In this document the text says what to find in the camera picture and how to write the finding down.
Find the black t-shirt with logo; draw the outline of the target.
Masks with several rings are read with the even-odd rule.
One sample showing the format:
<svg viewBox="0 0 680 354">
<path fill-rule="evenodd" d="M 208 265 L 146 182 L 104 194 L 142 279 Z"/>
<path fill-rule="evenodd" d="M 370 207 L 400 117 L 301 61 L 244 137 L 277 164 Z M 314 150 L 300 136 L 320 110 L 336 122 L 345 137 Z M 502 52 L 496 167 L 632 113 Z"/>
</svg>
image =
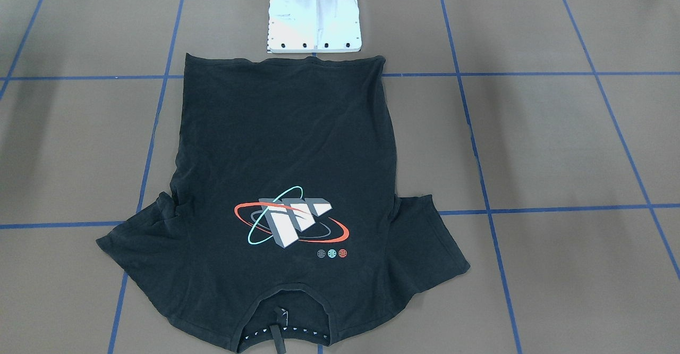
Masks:
<svg viewBox="0 0 680 354">
<path fill-rule="evenodd" d="M 383 56 L 187 55 L 169 192 L 97 239 L 178 330 L 230 352 L 330 346 L 470 264 L 399 197 Z"/>
</svg>

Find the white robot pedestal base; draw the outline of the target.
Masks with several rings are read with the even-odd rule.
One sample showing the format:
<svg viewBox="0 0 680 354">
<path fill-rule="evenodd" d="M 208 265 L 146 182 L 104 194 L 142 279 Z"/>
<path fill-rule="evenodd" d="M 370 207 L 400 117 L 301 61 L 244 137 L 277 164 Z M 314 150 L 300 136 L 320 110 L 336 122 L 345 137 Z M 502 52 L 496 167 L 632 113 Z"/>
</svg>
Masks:
<svg viewBox="0 0 680 354">
<path fill-rule="evenodd" d="M 267 52 L 344 53 L 362 48 L 359 0 L 270 0 Z"/>
</svg>

